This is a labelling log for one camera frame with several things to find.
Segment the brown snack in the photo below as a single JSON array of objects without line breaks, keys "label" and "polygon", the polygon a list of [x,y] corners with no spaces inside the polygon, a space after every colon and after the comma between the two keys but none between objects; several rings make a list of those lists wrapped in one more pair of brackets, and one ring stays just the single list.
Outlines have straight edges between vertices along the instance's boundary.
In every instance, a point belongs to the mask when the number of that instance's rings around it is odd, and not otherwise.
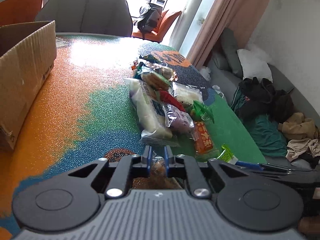
[{"label": "brown snack", "polygon": [[134,189],[149,190],[178,190],[182,189],[175,178],[168,178],[166,175],[165,162],[163,157],[154,157],[148,178],[136,178],[133,180]]}]

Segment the purple white snack pack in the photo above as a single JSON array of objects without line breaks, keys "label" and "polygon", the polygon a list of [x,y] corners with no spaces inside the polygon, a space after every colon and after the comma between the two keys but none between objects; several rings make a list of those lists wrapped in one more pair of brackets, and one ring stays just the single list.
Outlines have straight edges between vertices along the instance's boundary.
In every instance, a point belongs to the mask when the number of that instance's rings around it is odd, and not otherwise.
[{"label": "purple white snack pack", "polygon": [[187,112],[179,110],[174,105],[165,103],[163,105],[165,114],[165,126],[172,131],[195,138],[195,125]]}]

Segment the orange snack pack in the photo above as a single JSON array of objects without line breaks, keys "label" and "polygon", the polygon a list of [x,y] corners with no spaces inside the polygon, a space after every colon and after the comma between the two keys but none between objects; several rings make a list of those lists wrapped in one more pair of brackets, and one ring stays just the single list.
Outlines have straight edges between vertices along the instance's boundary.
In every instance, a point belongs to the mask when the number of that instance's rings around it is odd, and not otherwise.
[{"label": "orange snack pack", "polygon": [[203,121],[194,122],[195,125],[195,159],[200,162],[205,162],[208,159],[216,158],[220,152],[213,142],[208,129]]}]

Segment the white rice cake pack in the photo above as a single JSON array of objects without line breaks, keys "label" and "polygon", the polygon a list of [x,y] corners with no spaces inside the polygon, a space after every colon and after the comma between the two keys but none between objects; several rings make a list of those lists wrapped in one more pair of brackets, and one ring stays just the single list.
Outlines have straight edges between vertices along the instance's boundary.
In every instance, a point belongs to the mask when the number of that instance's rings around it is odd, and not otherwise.
[{"label": "white rice cake pack", "polygon": [[146,145],[178,147],[177,137],[165,125],[163,103],[156,92],[140,79],[126,78],[130,100],[136,110],[141,131],[140,141]]}]

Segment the green snack pouch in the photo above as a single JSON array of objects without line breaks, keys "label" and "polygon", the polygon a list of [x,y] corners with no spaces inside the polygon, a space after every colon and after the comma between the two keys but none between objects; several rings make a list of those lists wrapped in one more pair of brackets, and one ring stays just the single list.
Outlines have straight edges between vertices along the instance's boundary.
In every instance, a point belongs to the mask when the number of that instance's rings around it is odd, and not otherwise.
[{"label": "green snack pouch", "polygon": [[190,116],[194,121],[214,122],[214,116],[212,111],[206,105],[196,100],[193,101]]}]

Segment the long biscuit pack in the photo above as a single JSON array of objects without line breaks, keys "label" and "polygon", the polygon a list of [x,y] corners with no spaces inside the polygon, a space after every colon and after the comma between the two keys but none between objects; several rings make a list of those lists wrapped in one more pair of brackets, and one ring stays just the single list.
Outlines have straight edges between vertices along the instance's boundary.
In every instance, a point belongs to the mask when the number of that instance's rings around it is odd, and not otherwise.
[{"label": "long biscuit pack", "polygon": [[140,74],[140,77],[144,82],[146,82],[150,87],[152,87],[155,90],[168,91],[171,87],[170,82],[160,74],[157,74],[156,72],[142,72]]}]

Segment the red snack packet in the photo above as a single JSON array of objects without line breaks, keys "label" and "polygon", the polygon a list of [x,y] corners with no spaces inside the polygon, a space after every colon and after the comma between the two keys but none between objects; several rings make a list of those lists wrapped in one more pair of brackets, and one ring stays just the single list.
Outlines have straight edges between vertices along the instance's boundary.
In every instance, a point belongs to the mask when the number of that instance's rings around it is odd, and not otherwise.
[{"label": "red snack packet", "polygon": [[175,99],[171,94],[169,94],[167,91],[159,90],[158,94],[159,94],[159,99],[162,102],[173,105],[176,108],[178,108],[180,111],[185,112],[183,105],[177,99]]}]

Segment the beige clothes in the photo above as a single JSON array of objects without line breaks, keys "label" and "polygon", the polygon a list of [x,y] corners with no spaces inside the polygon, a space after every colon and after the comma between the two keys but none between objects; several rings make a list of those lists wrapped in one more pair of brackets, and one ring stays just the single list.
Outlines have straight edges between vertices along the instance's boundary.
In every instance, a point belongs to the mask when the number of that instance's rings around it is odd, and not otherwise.
[{"label": "beige clothes", "polygon": [[288,161],[292,162],[304,153],[313,159],[319,158],[319,128],[312,118],[306,118],[303,113],[293,113],[284,123],[279,123],[278,130],[288,140]]}]

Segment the lime green small packet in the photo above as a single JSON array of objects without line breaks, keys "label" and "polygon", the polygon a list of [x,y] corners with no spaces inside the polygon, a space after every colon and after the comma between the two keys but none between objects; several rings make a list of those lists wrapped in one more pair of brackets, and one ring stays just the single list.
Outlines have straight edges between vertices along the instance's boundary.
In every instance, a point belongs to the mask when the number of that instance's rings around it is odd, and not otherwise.
[{"label": "lime green small packet", "polygon": [[221,146],[221,154],[218,156],[218,160],[224,161],[226,163],[235,165],[238,162],[238,158],[233,154],[228,145],[223,144]]}]

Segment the colourful cat table mat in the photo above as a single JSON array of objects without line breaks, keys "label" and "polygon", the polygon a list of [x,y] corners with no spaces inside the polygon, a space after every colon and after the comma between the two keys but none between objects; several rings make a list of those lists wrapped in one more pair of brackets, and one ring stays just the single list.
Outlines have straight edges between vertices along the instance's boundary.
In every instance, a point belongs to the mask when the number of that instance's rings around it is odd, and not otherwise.
[{"label": "colourful cat table mat", "polygon": [[1,239],[18,234],[12,199],[30,185],[106,155],[141,154],[140,130],[125,83],[133,61],[152,54],[198,88],[215,115],[217,146],[241,160],[265,158],[210,83],[178,51],[135,38],[58,35],[54,67],[24,121],[15,149],[1,153]]}]

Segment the grey sofa cushion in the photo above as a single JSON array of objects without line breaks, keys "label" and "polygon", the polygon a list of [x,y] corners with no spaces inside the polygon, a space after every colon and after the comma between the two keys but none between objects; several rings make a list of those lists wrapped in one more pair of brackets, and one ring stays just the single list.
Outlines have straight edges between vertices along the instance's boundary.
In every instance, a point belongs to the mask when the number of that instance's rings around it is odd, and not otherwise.
[{"label": "grey sofa cushion", "polygon": [[239,49],[239,47],[234,37],[233,31],[229,28],[225,28],[220,35],[220,42],[223,53],[225,54],[226,60],[232,73],[236,77],[242,79],[243,70],[237,54],[237,50]]}]

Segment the orange chair by window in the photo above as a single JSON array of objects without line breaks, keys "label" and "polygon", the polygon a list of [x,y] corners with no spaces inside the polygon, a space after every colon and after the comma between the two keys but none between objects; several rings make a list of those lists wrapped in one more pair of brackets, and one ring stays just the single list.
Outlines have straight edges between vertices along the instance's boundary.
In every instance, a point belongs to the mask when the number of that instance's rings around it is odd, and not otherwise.
[{"label": "orange chair by window", "polygon": [[174,23],[174,21],[180,17],[181,11],[174,12],[172,10],[165,10],[162,12],[161,18],[157,24],[157,27],[153,29],[152,32],[146,33],[143,37],[140,30],[137,27],[133,28],[132,37],[133,38],[140,38],[143,40],[148,40],[152,42],[161,43],[163,38],[165,37],[166,33]]}]

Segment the grey black backpack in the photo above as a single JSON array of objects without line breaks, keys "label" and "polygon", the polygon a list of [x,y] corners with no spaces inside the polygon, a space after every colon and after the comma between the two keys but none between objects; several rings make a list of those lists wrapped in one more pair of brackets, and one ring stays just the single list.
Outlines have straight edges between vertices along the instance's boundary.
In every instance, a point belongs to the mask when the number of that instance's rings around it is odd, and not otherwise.
[{"label": "grey black backpack", "polygon": [[140,7],[140,16],[137,21],[138,30],[142,33],[152,32],[157,27],[162,11],[163,8],[154,3],[147,3],[146,6]]}]

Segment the grey upholstered chair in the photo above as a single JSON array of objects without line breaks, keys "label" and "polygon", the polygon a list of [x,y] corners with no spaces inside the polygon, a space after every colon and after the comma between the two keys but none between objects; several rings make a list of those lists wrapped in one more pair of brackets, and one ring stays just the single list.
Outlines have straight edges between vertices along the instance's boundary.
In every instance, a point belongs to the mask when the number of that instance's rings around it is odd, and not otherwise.
[{"label": "grey upholstered chair", "polygon": [[55,21],[57,33],[130,37],[133,29],[126,0],[48,0],[35,21]]}]

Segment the brown cardboard box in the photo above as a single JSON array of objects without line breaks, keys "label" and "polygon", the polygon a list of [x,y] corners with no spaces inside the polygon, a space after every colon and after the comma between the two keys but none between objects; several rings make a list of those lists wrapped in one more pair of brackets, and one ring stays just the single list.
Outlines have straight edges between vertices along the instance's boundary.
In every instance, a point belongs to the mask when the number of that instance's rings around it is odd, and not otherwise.
[{"label": "brown cardboard box", "polygon": [[1,151],[12,152],[57,56],[55,21],[1,27]]}]

